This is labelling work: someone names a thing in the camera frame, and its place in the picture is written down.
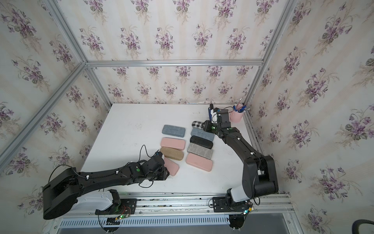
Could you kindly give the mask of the plaid case purple glasses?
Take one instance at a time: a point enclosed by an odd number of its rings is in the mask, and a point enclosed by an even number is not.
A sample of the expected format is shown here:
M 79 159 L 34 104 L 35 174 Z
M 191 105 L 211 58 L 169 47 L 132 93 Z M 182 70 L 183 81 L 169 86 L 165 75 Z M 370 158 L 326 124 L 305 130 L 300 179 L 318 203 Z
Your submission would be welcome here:
M 192 122 L 192 127 L 193 128 L 198 128 L 198 129 L 203 129 L 203 122 L 200 121 L 193 121 Z

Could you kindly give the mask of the beige case brown glasses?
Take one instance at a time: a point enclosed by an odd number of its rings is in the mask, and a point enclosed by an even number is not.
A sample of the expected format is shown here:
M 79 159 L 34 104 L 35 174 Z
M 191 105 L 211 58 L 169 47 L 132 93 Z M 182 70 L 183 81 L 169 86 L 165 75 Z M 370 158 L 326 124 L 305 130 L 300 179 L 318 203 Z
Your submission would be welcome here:
M 183 151 L 173 149 L 173 148 L 168 148 L 168 147 L 161 147 L 160 152 L 169 159 L 172 160 L 178 160 L 181 161 L 184 158 L 184 153 Z

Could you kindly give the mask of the teal case black glasses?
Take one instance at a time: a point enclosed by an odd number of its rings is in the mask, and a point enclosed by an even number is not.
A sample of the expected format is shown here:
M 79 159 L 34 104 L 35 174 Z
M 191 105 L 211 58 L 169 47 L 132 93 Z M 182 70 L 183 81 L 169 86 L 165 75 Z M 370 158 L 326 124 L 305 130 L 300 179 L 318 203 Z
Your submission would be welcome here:
M 191 131 L 191 135 L 196 136 L 196 137 L 200 137 L 200 138 L 212 141 L 212 142 L 213 142 L 214 137 L 215 137 L 215 135 L 213 133 L 205 132 L 204 130 L 199 129 L 199 128 L 193 128 L 192 131 Z

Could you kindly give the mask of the beige case black glasses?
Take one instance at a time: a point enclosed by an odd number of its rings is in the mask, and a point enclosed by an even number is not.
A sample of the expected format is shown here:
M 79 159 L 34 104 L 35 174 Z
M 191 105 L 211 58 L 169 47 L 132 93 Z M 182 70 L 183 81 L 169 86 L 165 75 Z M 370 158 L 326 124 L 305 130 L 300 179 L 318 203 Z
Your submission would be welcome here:
M 207 139 L 204 139 L 199 136 L 192 136 L 190 138 L 190 143 L 205 147 L 207 149 L 212 149 L 213 148 L 213 142 Z

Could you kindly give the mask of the pink case white sunglasses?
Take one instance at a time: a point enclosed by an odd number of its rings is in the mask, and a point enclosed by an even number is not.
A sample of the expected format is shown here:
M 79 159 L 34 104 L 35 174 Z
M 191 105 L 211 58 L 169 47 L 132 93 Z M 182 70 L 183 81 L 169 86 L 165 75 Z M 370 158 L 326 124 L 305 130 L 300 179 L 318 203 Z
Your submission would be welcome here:
M 183 151 L 185 150 L 186 142 L 183 139 L 164 137 L 161 140 L 160 146 Z

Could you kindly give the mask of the grey case red sunglasses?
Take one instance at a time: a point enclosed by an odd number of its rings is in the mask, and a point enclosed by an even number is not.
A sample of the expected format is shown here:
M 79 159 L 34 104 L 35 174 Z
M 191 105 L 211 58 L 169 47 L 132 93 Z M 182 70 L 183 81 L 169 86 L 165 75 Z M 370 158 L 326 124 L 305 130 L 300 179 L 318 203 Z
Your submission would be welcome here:
M 213 150 L 194 144 L 194 143 L 189 144 L 187 148 L 187 152 L 201 156 L 209 160 L 212 158 L 212 155 L 213 155 Z

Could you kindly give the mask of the grey teal-lined glasses case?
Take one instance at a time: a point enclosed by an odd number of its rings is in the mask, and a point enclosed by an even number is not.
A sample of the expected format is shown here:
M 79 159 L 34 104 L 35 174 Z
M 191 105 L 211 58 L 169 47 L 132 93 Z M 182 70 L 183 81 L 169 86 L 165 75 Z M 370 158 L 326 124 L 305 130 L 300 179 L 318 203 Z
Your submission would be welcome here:
M 162 129 L 162 134 L 169 135 L 173 137 L 181 137 L 185 136 L 186 129 L 184 127 L 173 126 L 173 125 L 164 125 Z

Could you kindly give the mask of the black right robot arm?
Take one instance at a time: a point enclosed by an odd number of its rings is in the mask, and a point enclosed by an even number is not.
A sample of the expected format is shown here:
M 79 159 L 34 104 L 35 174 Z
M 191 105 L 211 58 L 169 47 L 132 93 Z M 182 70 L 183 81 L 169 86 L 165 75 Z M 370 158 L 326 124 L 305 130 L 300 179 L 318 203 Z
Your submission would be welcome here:
M 228 190 L 234 203 L 262 196 L 276 194 L 279 191 L 275 161 L 255 150 L 236 127 L 232 127 L 227 109 L 211 104 L 208 108 L 209 120 L 202 124 L 205 132 L 215 134 L 228 145 L 243 163 L 242 184 Z

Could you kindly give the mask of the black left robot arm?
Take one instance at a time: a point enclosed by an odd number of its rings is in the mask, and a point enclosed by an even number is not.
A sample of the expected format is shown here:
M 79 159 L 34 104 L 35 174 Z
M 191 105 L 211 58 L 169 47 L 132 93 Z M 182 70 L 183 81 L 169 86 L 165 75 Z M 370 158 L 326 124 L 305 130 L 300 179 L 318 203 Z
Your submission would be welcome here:
M 43 219 L 52 220 L 63 216 L 79 197 L 90 192 L 113 186 L 140 184 L 144 180 L 164 181 L 169 175 L 160 152 L 149 160 L 129 162 L 106 171 L 77 172 L 75 167 L 70 167 L 43 187 Z

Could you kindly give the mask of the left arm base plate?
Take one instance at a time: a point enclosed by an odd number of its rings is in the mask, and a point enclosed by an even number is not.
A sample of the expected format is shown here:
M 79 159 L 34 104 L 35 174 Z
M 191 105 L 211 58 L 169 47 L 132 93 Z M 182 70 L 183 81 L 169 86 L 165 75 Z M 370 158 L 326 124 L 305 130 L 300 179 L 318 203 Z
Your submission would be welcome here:
M 111 203 L 106 205 L 105 208 L 96 209 L 96 215 L 117 215 L 121 219 L 134 215 L 137 199 L 121 199 L 118 191 L 114 189 L 103 192 L 103 198 L 104 195 Z

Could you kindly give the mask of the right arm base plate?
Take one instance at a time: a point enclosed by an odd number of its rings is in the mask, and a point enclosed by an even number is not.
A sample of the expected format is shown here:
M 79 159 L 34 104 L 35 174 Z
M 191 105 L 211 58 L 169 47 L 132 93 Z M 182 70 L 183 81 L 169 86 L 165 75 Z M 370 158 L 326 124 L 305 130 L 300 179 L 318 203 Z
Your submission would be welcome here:
M 241 212 L 247 214 L 252 211 L 253 204 L 249 201 L 234 202 L 229 197 L 213 197 L 209 202 L 215 213 Z

